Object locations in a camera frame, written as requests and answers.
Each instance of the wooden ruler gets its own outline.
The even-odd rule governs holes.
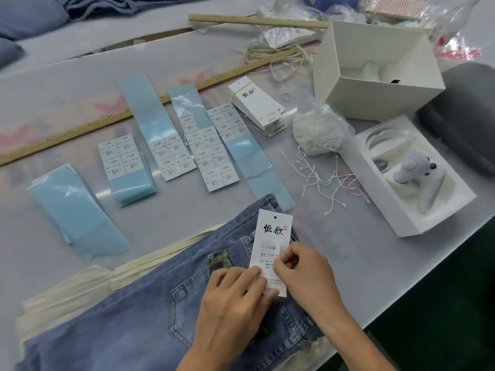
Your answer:
[[[190,22],[214,22],[234,24],[261,24],[263,26],[294,27],[302,29],[327,29],[325,21],[301,21],[297,19],[240,17],[215,14],[189,14]]]
[[[261,68],[271,62],[278,61],[286,56],[289,56],[294,53],[298,53],[298,48],[291,48],[280,51],[276,54],[264,57],[257,61],[251,61],[248,64],[240,66],[236,69],[229,70],[225,73],[215,75],[207,80],[203,80],[201,82],[196,83],[196,88],[198,91],[212,87],[219,83],[225,82],[226,80],[230,80],[232,78],[238,77],[239,75],[247,74],[253,70]],[[160,96],[160,101],[162,104],[169,103],[170,95],[162,95]],[[59,144],[65,143],[71,139],[75,139],[77,137],[83,136],[85,134],[89,134],[92,131],[99,130],[102,128],[106,128],[109,125],[115,124],[126,118],[132,117],[132,112],[130,109],[126,109],[123,112],[115,113],[110,116],[106,116],[103,118],[99,118],[95,121],[88,122],[87,124],[82,124],[80,126],[76,126],[75,128],[59,132],[53,134],[47,138],[42,139],[39,142],[28,144],[20,149],[14,150],[12,152],[0,155],[0,167],[6,164],[9,164],[13,161],[22,159],[26,156],[33,155],[37,152],[43,151],[45,149],[51,148],[53,146],[57,146]]]

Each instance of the gray case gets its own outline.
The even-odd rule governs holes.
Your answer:
[[[495,176],[495,69],[469,62],[443,73],[445,91],[420,122],[471,167]]]

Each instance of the white table surface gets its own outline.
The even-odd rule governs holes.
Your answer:
[[[471,25],[479,31],[495,27],[484,1]],[[468,33],[476,34],[473,27]],[[200,80],[241,64],[237,54],[258,31],[255,27],[218,26],[206,35],[190,32],[151,43],[59,62],[42,68],[0,77],[0,151],[16,148],[29,140],[91,121],[104,111],[122,107],[117,81],[147,74],[158,93],[187,80]],[[483,61],[495,64],[492,53]],[[289,113],[312,93],[309,73],[297,74],[284,84],[269,74],[251,78],[275,99],[289,93]],[[228,100],[227,84],[201,93],[207,108]],[[173,111],[166,107],[178,130]],[[368,124],[355,124],[356,129]],[[287,163],[294,163],[297,144],[290,128],[273,138],[253,130],[269,160],[292,194],[297,206],[290,212],[301,241],[328,256],[334,267],[343,300],[364,327],[478,230],[495,214],[495,181],[475,173],[451,151],[432,141],[463,177],[478,198],[442,224],[417,236],[399,239],[374,204],[339,192],[336,206],[324,217],[330,201],[315,187],[301,197],[304,179]],[[97,144],[132,133],[152,168],[157,195],[124,209],[109,195]],[[309,159],[323,177],[332,175],[335,158]],[[13,322],[21,301],[56,285],[88,266],[68,247],[48,217],[27,195],[30,181],[64,163],[71,163],[95,193],[100,204],[133,248],[119,256],[92,260],[115,268],[137,257],[171,245],[212,225],[236,216],[255,198],[244,178],[235,185],[208,193],[198,170],[165,183],[133,119],[91,133],[69,143],[0,168],[0,370],[12,368],[18,359]],[[339,173],[348,172],[344,164]],[[178,212],[176,208],[185,208]],[[331,356],[314,360],[314,369]]]
[[[189,27],[189,13],[249,15],[274,0],[202,0],[147,10],[137,15],[113,16],[69,23],[19,42],[25,57],[0,74],[51,64],[96,51],[122,41]]]

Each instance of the open box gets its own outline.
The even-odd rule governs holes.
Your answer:
[[[315,97],[344,117],[384,122],[445,90],[422,30],[332,21],[313,63]]]
[[[476,198],[406,116],[356,135],[353,143],[341,156],[399,237],[424,233]],[[411,149],[421,151],[446,170],[433,206],[426,213],[418,209],[424,187],[416,182],[397,183],[393,178]]]

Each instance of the left hand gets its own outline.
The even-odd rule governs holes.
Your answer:
[[[264,277],[246,293],[260,274],[259,267],[213,272],[201,301],[193,345],[177,370],[222,370],[242,354],[279,294],[276,289],[265,293]]]

